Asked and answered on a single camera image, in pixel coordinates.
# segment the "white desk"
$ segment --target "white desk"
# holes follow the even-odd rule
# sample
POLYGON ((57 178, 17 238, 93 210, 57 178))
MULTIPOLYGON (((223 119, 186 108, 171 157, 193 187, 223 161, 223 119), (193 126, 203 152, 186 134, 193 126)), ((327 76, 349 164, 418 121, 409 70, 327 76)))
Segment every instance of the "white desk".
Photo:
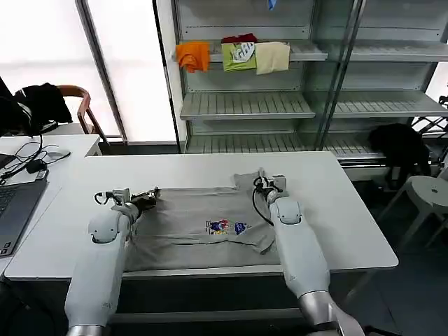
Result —
MULTIPOLYGON (((154 186, 210 188, 232 186, 234 173, 264 167, 284 174, 288 191, 300 203, 334 272, 392 268, 398 259, 374 219, 329 152, 214 155, 135 155, 87 157, 20 247, 5 275, 11 280, 67 280, 90 219, 102 210, 93 195, 113 188, 133 192, 154 186)), ((279 265, 187 269, 127 274, 258 275, 280 273, 279 265)))
MULTIPOLYGON (((23 145, 30 141, 39 142, 39 138, 36 136, 33 139, 28 136, 5 136, 0 138, 0 153, 3 154, 15 154, 15 152, 23 145)), ((90 135, 48 135, 43 136, 43 146, 46 145, 58 145, 60 148, 67 149, 71 152, 69 157, 63 160, 55 162, 48 166, 49 174, 47 177, 47 188, 43 193, 37 207, 35 208, 30 221, 22 234, 22 238, 18 245, 21 245, 26 239, 28 234, 32 231, 32 228, 38 222, 39 218, 50 206, 56 195, 60 192, 62 184, 69 181, 71 176, 74 175, 74 168, 86 155, 101 155, 98 147, 99 136, 96 134, 90 135)), ((23 156, 31 155, 39 148, 38 144, 26 145, 20 154, 23 156)), ((57 147, 50 147, 48 150, 57 151, 57 147)), ((13 178, 7 181, 7 184, 24 183, 34 181, 37 173, 28 174, 26 170, 21 171, 13 178)), ((13 259, 14 254, 8 257, 0 258, 0 276, 3 274, 8 263, 13 259)))

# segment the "gray t-shirt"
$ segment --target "gray t-shirt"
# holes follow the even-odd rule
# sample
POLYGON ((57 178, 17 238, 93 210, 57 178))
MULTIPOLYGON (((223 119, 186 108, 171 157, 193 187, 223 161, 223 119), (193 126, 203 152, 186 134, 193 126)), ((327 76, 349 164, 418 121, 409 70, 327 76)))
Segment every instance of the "gray t-shirt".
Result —
MULTIPOLYGON (((252 205, 256 176, 235 175, 235 188, 162 190, 134 227, 126 270, 278 264, 274 228, 252 205)), ((270 218, 259 194, 255 203, 270 218)))

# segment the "laptop keyboard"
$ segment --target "laptop keyboard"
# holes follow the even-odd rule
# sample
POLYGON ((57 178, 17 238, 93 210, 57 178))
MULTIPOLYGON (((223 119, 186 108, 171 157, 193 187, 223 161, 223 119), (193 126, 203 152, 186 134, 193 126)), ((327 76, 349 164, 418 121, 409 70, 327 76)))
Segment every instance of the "laptop keyboard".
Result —
POLYGON ((0 217, 14 198, 17 188, 0 188, 0 217))

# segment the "metal shelf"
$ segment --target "metal shelf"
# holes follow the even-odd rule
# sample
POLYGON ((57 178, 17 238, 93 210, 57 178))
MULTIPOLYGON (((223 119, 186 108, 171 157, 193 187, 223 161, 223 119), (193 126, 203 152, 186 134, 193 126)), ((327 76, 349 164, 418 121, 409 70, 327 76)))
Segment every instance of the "metal shelf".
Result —
MULTIPOLYGON (((323 52, 316 45, 311 43, 308 40, 292 40, 292 41, 283 41, 279 42, 289 43, 291 47, 290 62, 297 61, 325 61, 328 58, 328 53, 323 52)), ((221 42, 220 41, 209 41, 210 43, 210 62, 219 62, 223 61, 223 54, 221 50, 221 42)))
POLYGON ((368 132, 329 133, 323 149, 332 152, 340 160, 379 160, 385 158, 383 153, 375 152, 370 148, 368 132))
POLYGON ((182 120, 313 118, 299 92, 188 93, 182 120))
MULTIPOLYGON (((309 96, 315 111, 323 111, 326 93, 309 96)), ((421 91, 341 91, 334 118, 401 118, 448 116, 441 107, 421 91)))
MULTIPOLYGON (((341 160, 382 159, 381 153, 370 149, 368 133, 329 134, 324 150, 341 160)), ((191 136, 186 150, 188 154, 207 153, 266 153, 312 151, 316 135, 280 134, 231 134, 191 136)))
MULTIPOLYGON (((322 42, 330 59, 339 56, 340 45, 322 42)), ((359 40, 353 47, 351 62, 446 62, 448 45, 429 41, 359 40)))
POLYGON ((191 136, 186 153, 265 153, 308 151, 294 133, 191 136))

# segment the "silver metal joint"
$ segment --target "silver metal joint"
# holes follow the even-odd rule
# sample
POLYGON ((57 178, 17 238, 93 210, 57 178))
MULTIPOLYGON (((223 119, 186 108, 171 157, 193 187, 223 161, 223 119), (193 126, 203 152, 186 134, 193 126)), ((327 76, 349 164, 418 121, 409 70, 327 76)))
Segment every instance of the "silver metal joint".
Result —
POLYGON ((102 336, 104 327, 99 325, 75 325, 66 336, 102 336))
POLYGON ((337 328, 341 336, 365 336, 363 329, 331 298, 329 292, 310 292, 299 297, 299 306, 306 320, 313 326, 328 324, 337 328))

